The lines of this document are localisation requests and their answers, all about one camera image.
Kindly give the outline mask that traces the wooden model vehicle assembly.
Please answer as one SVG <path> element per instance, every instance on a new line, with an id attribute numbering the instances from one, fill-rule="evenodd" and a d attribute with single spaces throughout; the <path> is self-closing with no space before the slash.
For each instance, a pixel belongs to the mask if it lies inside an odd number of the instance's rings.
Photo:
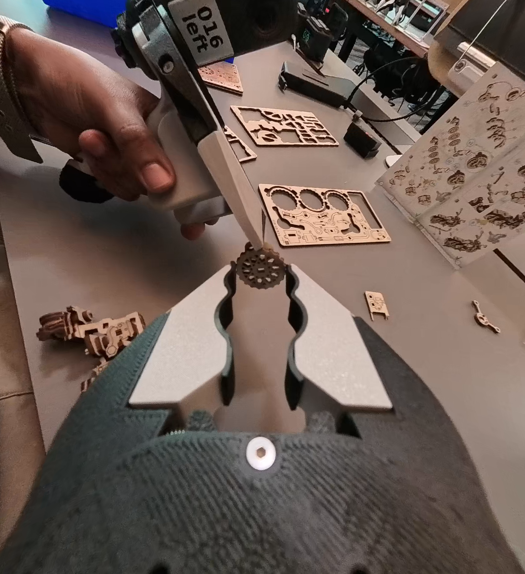
<path id="1" fill-rule="evenodd" d="M 47 313 L 40 317 L 39 323 L 36 333 L 39 341 L 82 341 L 85 354 L 98 358 L 99 364 L 92 369 L 91 376 L 81 383 L 82 393 L 146 327 L 144 317 L 139 312 L 131 312 L 117 319 L 94 320 L 91 311 L 77 306 Z"/>

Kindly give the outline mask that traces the person's beige pants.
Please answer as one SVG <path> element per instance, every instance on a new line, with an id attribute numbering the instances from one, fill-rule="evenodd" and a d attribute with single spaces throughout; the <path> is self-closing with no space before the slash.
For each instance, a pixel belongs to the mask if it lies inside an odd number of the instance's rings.
<path id="1" fill-rule="evenodd" d="M 0 246 L 0 551 L 29 499 L 44 457 L 7 256 Z"/>

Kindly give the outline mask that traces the printed instruction sheet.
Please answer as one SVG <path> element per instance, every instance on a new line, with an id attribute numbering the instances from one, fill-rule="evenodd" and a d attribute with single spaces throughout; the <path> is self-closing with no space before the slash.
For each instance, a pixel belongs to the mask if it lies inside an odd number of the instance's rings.
<path id="1" fill-rule="evenodd" d="M 456 268 L 525 233 L 525 80 L 496 63 L 378 185 Z"/>

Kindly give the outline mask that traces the small black box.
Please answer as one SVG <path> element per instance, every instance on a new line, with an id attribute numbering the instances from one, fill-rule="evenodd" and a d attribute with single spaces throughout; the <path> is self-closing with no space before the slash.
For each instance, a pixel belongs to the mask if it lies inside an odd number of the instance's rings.
<path id="1" fill-rule="evenodd" d="M 381 147 L 381 139 L 361 120 L 350 123 L 344 141 L 363 159 L 375 157 Z"/>

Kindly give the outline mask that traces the plywood sheet with small parts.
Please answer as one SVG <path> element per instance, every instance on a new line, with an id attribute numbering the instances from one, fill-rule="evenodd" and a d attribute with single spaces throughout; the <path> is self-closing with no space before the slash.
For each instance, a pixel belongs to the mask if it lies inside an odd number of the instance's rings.
<path id="1" fill-rule="evenodd" d="M 338 147 L 338 141 L 311 112 L 231 106 L 258 147 Z"/>

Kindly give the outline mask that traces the grey desk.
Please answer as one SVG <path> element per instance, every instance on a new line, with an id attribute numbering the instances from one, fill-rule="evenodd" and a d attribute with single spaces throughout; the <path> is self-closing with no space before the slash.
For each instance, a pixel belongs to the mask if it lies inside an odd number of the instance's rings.
<path id="1" fill-rule="evenodd" d="M 342 433 L 308 433 L 284 390 L 294 330 L 286 280 L 237 281 L 236 386 L 219 432 L 168 434 L 177 416 L 128 405 L 168 310 L 234 260 L 246 239 L 224 217 L 195 243 L 140 200 L 80 204 L 59 191 L 63 154 L 8 160 L 0 207 L 10 272 L 48 444 L 32 549 L 38 572 L 521 573 L 525 547 L 525 286 L 496 255 L 457 271 L 379 190 L 391 242 L 279 248 L 344 305 L 392 402 Z M 389 319 L 371 321 L 364 291 Z M 495 334 L 474 320 L 480 303 Z M 82 341 L 39 341 L 41 316 L 139 312 L 144 332 L 86 392 L 98 358 Z"/>

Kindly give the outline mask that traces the large desk monitor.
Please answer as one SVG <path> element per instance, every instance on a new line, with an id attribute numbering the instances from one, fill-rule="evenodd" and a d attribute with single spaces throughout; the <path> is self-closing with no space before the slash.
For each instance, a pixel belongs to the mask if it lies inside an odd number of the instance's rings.
<path id="1" fill-rule="evenodd" d="M 525 80 L 525 1 L 453 1 L 452 5 L 427 54 L 431 75 L 460 96 L 462 91 L 447 76 L 462 56 L 458 46 L 466 42 Z"/>

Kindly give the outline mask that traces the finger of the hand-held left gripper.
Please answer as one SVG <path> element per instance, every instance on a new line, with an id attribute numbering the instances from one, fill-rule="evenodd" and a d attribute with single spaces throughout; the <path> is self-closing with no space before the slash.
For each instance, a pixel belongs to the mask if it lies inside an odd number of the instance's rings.
<path id="1" fill-rule="evenodd" d="M 198 153 L 252 247 L 264 247 L 263 213 L 251 182 L 225 133 L 216 130 L 203 138 Z"/>

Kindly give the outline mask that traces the plywood sheet with gear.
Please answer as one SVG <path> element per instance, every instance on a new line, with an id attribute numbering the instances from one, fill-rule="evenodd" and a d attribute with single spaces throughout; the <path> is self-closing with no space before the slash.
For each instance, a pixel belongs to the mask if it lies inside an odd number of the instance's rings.
<path id="1" fill-rule="evenodd" d="M 252 162 L 257 159 L 257 154 L 240 139 L 227 125 L 224 126 L 224 134 L 235 156 L 241 164 Z"/>

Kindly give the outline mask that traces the wooden lever piece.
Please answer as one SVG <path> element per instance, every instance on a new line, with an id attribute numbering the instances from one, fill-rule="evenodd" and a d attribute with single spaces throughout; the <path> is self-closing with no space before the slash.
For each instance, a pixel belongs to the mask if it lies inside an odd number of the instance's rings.
<path id="1" fill-rule="evenodd" d="M 501 329 L 499 327 L 493 325 L 490 320 L 486 317 L 486 315 L 482 312 L 480 303 L 477 300 L 472 300 L 471 305 L 474 309 L 474 320 L 477 322 L 478 325 L 489 329 L 495 334 L 501 334 Z"/>

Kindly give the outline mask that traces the black bar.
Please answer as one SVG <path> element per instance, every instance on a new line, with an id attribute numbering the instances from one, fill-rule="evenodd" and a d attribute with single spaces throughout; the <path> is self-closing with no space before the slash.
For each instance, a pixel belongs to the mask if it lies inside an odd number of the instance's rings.
<path id="1" fill-rule="evenodd" d="M 356 85 L 348 79 L 321 76 L 302 65 L 284 61 L 278 76 L 281 92 L 290 90 L 338 109 L 352 96 Z"/>

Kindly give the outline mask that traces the plywood sheet with keyhole cutouts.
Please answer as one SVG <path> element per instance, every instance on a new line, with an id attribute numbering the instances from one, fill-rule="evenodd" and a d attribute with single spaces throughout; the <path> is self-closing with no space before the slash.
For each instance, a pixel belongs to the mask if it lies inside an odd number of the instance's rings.
<path id="1" fill-rule="evenodd" d="M 259 184 L 282 247 L 390 243 L 391 237 L 359 190 Z"/>

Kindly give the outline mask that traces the blue plastic bin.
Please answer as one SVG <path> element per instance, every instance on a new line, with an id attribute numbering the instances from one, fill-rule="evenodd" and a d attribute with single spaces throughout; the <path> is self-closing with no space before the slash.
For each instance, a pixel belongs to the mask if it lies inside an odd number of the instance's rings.
<path id="1" fill-rule="evenodd" d="M 108 28 L 116 27 L 116 18 L 126 8 L 126 1 L 43 1 L 53 9 L 86 19 Z"/>

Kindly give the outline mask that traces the small square wooden piece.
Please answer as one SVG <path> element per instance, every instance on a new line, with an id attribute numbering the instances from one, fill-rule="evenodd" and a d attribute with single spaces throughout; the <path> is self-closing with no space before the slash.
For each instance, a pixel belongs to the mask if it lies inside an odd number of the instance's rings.
<path id="1" fill-rule="evenodd" d="M 382 316 L 385 320 L 389 319 L 388 306 L 382 293 L 377 291 L 364 291 L 364 296 L 371 321 L 374 321 L 377 315 Z"/>

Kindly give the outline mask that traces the wooden spoked wheel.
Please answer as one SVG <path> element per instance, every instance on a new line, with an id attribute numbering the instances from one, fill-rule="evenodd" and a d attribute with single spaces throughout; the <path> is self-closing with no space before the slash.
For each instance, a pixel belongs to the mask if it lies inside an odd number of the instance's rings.
<path id="1" fill-rule="evenodd" d="M 287 264 L 268 243 L 256 249 L 247 242 L 236 260 L 236 273 L 246 285 L 259 290 L 279 285 L 286 276 Z"/>

